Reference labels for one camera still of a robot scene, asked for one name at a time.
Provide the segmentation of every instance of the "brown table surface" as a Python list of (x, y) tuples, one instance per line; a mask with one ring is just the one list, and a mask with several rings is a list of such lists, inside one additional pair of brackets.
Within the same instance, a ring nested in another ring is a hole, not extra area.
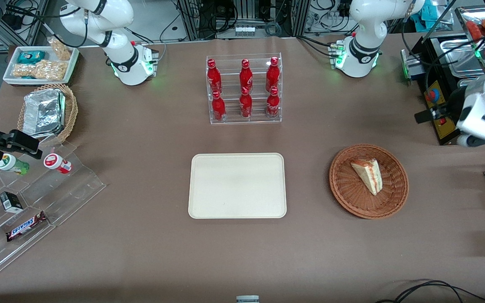
[[(135, 87), (101, 49), (82, 49), (69, 142), (108, 186), (0, 272), (0, 301), (371, 303), (424, 278), (485, 297), (485, 146), (438, 146), (415, 123), (423, 99), (402, 80), (402, 48), (389, 35), (375, 69), (353, 79), (296, 39), (170, 45), (158, 76)], [(282, 52), (283, 122), (211, 126), (205, 57), (268, 52)], [(2, 85), (0, 130), (32, 90)], [(390, 218), (360, 219), (333, 198), (329, 165), (357, 143), (386, 148), (408, 173), (408, 201)], [(285, 159), (285, 217), (190, 218), (194, 155), (262, 152)], [(457, 302), (419, 292), (411, 302)]]

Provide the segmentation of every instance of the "sandwich slice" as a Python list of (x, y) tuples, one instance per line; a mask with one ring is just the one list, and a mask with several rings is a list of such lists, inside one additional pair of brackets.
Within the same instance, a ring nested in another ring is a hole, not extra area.
[(374, 196), (383, 189), (383, 180), (376, 159), (355, 160), (351, 162), (351, 166)]

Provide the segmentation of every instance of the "cardboard box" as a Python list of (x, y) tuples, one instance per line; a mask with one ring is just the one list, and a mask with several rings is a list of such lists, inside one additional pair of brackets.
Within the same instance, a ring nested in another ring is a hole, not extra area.
[(19, 213), (24, 209), (20, 204), (20, 199), (18, 199), (18, 196), (12, 192), (2, 192), (0, 194), (0, 200), (1, 204), (3, 205), (3, 209), (5, 209), (5, 211), (8, 213)]

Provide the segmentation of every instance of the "red coca-cola bottle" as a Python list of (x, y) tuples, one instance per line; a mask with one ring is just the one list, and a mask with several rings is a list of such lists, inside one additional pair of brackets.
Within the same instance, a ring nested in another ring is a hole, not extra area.
[(280, 78), (280, 69), (278, 67), (278, 58), (271, 58), (271, 65), (267, 70), (267, 82), (265, 83), (265, 89), (267, 92), (271, 92), (271, 87), (278, 85), (278, 80)]
[(220, 92), (218, 90), (212, 92), (212, 113), (217, 121), (226, 121), (226, 104), (220, 98)]
[(241, 116), (243, 118), (249, 118), (252, 115), (252, 97), (248, 88), (241, 88), (241, 97), (239, 98), (241, 105)]
[(207, 79), (211, 90), (218, 90), (220, 93), (222, 93), (222, 79), (220, 77), (220, 71), (218, 71), (216, 68), (216, 62), (214, 62), (214, 59), (209, 59), (207, 61), (207, 66)]
[(252, 71), (250, 70), (250, 61), (248, 59), (243, 59), (241, 65), (241, 73), (239, 74), (239, 79), (241, 82), (241, 88), (248, 88), (248, 91), (252, 91)]
[(278, 88), (273, 86), (271, 88), (271, 95), (267, 98), (267, 109), (265, 114), (267, 118), (274, 119), (278, 115), (278, 107), (280, 105), (280, 98), (278, 97)]

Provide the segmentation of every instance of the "candy bar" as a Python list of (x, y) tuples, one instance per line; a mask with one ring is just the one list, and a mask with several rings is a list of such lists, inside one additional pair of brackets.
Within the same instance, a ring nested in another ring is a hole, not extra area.
[(10, 242), (10, 241), (18, 238), (22, 234), (25, 234), (26, 232), (28, 232), (29, 230), (31, 230), (32, 228), (37, 226), (40, 222), (45, 221), (46, 219), (48, 219), (48, 218), (46, 217), (46, 215), (44, 215), (44, 211), (37, 213), (35, 215), (35, 217), (33, 217), (33, 218), (27, 220), (26, 222), (22, 223), (20, 226), (13, 229), (12, 232), (6, 233), (7, 242)]

